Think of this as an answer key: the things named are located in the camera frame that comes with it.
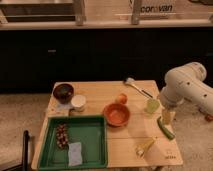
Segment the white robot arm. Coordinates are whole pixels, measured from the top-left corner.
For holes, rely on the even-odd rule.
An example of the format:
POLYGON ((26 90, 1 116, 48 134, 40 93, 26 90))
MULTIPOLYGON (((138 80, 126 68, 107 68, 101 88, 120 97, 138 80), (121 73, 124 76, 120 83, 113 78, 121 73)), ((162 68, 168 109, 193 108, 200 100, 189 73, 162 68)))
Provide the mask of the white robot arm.
POLYGON ((159 93, 163 123, 169 125, 174 116, 174 109, 185 99, 198 105, 201 110, 213 115, 213 88, 204 83, 206 68, 199 62, 190 62, 170 69, 164 77, 166 85, 159 93))

